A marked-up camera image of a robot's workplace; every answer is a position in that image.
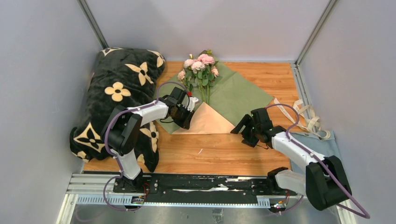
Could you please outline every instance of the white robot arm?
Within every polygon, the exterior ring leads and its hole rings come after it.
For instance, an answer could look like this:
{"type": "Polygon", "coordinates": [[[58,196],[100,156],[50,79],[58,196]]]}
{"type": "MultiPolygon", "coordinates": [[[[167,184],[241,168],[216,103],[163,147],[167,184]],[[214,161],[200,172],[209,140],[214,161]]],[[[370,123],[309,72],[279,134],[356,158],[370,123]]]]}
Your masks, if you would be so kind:
{"type": "Polygon", "coordinates": [[[336,156],[326,157],[296,139],[291,141],[287,137],[286,129],[272,125],[265,108],[253,110],[251,115],[246,114],[231,133],[238,134],[243,126],[245,128],[241,132],[242,143],[254,147],[258,141],[264,142],[289,157],[304,171],[304,174],[293,172],[287,168],[270,171],[267,180],[274,193],[288,189],[307,196],[313,207],[318,210],[324,210],[348,199],[348,196],[328,176],[317,160],[323,162],[351,194],[347,176],[339,158],[336,156]]]}
{"type": "Polygon", "coordinates": [[[113,110],[101,136],[106,139],[109,124],[117,116],[114,124],[109,127],[107,141],[111,147],[111,154],[114,155],[121,168],[123,178],[130,180],[131,186],[139,188],[143,174],[134,153],[140,127],[157,119],[171,117],[177,125],[189,129],[195,104],[199,100],[195,97],[187,97],[185,100],[186,95],[187,92],[175,87],[169,96],[154,100],[152,103],[129,108],[117,106],[113,110]],[[132,112],[119,116],[125,110],[132,112]]]}

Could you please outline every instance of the white strap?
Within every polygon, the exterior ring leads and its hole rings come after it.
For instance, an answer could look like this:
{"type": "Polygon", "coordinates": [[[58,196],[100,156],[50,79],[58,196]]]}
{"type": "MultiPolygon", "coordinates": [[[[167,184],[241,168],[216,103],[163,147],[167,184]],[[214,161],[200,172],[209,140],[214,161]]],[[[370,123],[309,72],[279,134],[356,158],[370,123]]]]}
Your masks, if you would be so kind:
{"type": "MultiPolygon", "coordinates": [[[[275,103],[275,104],[279,104],[280,102],[278,101],[277,98],[275,98],[275,99],[274,99],[274,103],[275,103]]],[[[293,108],[297,111],[297,113],[298,113],[300,116],[302,116],[302,117],[305,119],[305,122],[308,123],[308,126],[302,125],[300,121],[297,123],[297,126],[298,126],[299,128],[301,128],[301,129],[303,129],[304,131],[311,132],[312,134],[314,134],[314,135],[316,135],[316,136],[318,136],[318,137],[321,137],[321,138],[323,138],[323,139],[328,139],[328,138],[330,138],[331,134],[330,134],[329,131],[324,131],[324,132],[326,133],[326,136],[325,136],[325,137],[322,137],[322,136],[320,136],[317,132],[315,132],[315,131],[313,130],[313,127],[314,127],[314,126],[317,127],[319,131],[322,130],[322,126],[321,126],[321,124],[320,124],[320,122],[319,122],[320,118],[319,118],[318,116],[316,116],[315,111],[313,110],[313,107],[312,107],[311,105],[306,105],[306,106],[303,106],[303,107],[301,107],[301,108],[298,107],[299,105],[302,105],[302,104],[303,104],[303,101],[302,101],[301,99],[296,100],[296,101],[293,103],[293,108]],[[306,110],[308,110],[307,112],[313,117],[312,119],[307,119],[307,118],[304,116],[303,113],[304,113],[306,110]]],[[[295,123],[295,120],[290,116],[290,114],[285,110],[285,108],[284,108],[282,105],[277,105],[277,107],[281,110],[281,112],[282,112],[292,123],[295,123]]]]}

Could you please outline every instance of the wooden table surface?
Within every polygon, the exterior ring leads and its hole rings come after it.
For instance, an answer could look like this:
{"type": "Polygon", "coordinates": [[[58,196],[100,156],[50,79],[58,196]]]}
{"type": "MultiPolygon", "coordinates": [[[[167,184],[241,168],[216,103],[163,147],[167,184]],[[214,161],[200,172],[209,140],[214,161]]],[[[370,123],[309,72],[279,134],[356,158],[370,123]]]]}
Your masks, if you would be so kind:
{"type": "MultiPolygon", "coordinates": [[[[183,64],[166,63],[166,69],[158,79],[158,85],[178,73],[183,64]]],[[[293,73],[288,63],[225,64],[276,97],[281,103],[292,105],[298,100],[293,73]]],[[[277,107],[270,108],[269,115],[274,125],[285,128],[291,125],[277,107]]],[[[267,175],[275,168],[290,167],[289,159],[274,149],[258,146],[251,148],[242,144],[240,134],[171,135],[160,125],[157,124],[156,127],[160,133],[157,173],[267,175]]],[[[295,127],[292,131],[302,130],[295,127]]],[[[142,163],[139,164],[144,172],[148,172],[142,163]]],[[[114,159],[107,158],[102,161],[90,161],[85,164],[84,170],[118,171],[119,168],[114,159]]]]}

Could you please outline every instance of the flower pattern blanket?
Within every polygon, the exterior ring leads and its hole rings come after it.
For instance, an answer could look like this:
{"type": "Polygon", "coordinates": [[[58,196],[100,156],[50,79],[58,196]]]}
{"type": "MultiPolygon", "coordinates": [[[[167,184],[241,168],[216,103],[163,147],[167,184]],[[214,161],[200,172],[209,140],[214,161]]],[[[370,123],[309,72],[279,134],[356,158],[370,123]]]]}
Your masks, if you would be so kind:
{"type": "MultiPolygon", "coordinates": [[[[151,50],[107,48],[98,53],[80,124],[70,133],[70,150],[88,162],[110,156],[100,133],[117,105],[135,107],[150,103],[156,80],[165,68],[163,56],[151,50]]],[[[135,147],[138,161],[154,172],[159,134],[153,122],[142,126],[135,147]]]]}

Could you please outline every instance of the white wall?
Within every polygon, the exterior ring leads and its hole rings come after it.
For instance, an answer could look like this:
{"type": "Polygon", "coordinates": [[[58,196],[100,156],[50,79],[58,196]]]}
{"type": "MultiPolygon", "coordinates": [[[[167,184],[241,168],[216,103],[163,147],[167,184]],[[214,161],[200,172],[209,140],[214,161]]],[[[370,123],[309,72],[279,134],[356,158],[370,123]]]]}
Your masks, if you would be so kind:
{"type": "Polygon", "coordinates": [[[210,48],[223,60],[295,60],[329,0],[88,0],[112,47],[185,60],[210,48]]]}
{"type": "Polygon", "coordinates": [[[54,223],[100,45],[75,0],[1,1],[0,30],[0,223],[54,223]]]}
{"type": "Polygon", "coordinates": [[[301,66],[353,195],[371,213],[360,224],[395,223],[395,8],[394,0],[340,0],[301,66]]]}

